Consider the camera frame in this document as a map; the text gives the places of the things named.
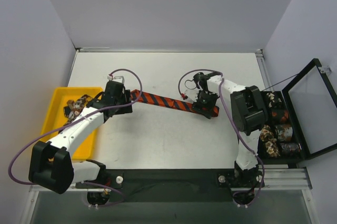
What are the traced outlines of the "orange navy striped tie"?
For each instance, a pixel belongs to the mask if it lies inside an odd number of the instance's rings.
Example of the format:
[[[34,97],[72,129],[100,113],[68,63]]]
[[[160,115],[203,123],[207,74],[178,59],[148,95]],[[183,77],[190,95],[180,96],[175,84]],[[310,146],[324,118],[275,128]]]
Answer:
[[[140,94],[140,90],[133,90],[131,91],[131,100],[135,101],[136,98],[140,96],[138,99],[138,102],[149,104],[149,105],[155,105],[163,108],[173,109],[173,110],[179,110],[184,112],[190,112],[190,113],[196,113],[203,115],[204,117],[210,119],[210,118],[216,118],[219,115],[220,108],[218,106],[214,106],[213,108],[197,108],[194,104],[167,98],[159,95],[155,95],[152,93],[142,92]]]

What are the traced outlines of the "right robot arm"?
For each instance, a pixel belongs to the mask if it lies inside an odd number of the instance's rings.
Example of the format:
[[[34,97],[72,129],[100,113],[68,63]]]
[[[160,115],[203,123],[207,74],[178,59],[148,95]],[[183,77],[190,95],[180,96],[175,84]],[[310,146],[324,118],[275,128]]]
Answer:
[[[259,88],[236,84],[219,72],[197,73],[193,76],[193,82],[196,89],[188,95],[193,100],[193,107],[209,117],[220,99],[236,133],[239,146],[234,162],[235,184],[245,187],[253,179],[259,179],[261,173],[257,149],[261,130],[268,119]]]

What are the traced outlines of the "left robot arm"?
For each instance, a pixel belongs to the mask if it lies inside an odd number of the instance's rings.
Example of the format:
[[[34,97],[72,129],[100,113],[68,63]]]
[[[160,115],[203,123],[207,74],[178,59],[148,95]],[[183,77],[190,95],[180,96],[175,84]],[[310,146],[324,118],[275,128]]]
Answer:
[[[131,113],[130,91],[124,78],[109,80],[105,90],[82,110],[80,115],[47,142],[38,141],[32,149],[28,179],[30,182],[63,194],[72,184],[88,181],[95,188],[109,182],[106,166],[98,161],[72,162],[72,156],[84,140],[114,115]]]

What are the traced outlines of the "brown floral tie in tray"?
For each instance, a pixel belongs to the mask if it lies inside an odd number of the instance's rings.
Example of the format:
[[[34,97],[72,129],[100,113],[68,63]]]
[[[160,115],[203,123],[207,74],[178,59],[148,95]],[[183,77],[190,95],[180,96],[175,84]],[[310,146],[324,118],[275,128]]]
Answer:
[[[82,95],[77,100],[68,100],[63,107],[64,116],[68,119],[68,122],[76,119],[82,110],[86,107],[89,101],[93,98],[87,94]]]

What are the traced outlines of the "yellow plastic tray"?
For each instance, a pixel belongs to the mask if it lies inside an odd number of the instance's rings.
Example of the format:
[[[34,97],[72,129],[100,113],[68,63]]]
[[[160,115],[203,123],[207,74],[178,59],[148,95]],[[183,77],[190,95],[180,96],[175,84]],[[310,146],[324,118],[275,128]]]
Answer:
[[[58,87],[55,89],[48,112],[41,130],[41,134],[49,132],[53,129],[60,128],[67,122],[64,114],[64,107],[67,106],[69,100],[77,101],[83,95],[90,97],[96,96],[102,92],[101,87]],[[93,131],[86,140],[77,148],[72,156],[73,161],[84,161],[91,159],[94,153],[96,139],[99,129]]]

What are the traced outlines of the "brown floral rolled tie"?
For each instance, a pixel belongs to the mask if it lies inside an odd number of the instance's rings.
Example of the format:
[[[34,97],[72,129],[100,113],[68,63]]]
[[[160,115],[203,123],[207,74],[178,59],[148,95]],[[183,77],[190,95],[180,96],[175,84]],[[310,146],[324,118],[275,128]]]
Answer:
[[[262,141],[266,153],[269,157],[277,158],[280,156],[280,152],[276,143],[276,138],[274,137],[274,133],[271,130],[269,125],[264,125],[261,130],[260,140]]]

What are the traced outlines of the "black tie storage box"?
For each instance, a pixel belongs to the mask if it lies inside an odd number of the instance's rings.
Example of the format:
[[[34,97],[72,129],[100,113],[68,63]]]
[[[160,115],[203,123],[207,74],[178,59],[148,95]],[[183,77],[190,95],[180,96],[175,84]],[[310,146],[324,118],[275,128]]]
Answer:
[[[309,156],[280,91],[262,91],[268,120],[259,137],[258,155],[265,164],[296,164]]]

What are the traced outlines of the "blue orange rolled tie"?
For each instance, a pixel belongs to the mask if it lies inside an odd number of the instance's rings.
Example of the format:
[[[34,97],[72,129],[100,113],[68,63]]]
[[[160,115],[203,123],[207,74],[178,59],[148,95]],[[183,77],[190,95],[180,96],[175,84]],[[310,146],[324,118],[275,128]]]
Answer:
[[[291,142],[293,128],[290,124],[279,124],[274,126],[275,137],[278,142]]]

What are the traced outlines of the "dark rolled tie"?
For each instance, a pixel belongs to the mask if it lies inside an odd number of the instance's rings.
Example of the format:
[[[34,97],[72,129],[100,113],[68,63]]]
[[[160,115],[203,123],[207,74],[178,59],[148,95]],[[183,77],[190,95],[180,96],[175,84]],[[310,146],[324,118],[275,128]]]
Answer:
[[[300,146],[294,142],[280,143],[280,147],[283,155],[293,155],[301,151]]]

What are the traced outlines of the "black framed glass box lid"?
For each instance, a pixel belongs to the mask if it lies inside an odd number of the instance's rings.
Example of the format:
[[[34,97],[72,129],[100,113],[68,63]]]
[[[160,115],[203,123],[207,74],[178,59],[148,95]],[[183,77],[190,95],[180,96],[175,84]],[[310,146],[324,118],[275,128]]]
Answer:
[[[336,89],[330,74],[314,58],[282,89],[305,160],[336,150]]]

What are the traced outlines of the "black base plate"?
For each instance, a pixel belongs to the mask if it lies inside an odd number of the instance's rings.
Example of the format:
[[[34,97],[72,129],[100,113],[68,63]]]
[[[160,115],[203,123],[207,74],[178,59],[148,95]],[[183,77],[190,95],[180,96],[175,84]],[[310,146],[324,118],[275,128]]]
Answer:
[[[264,172],[236,169],[106,170],[94,181],[76,183],[87,189],[91,204],[128,203],[249,204],[264,187]]]

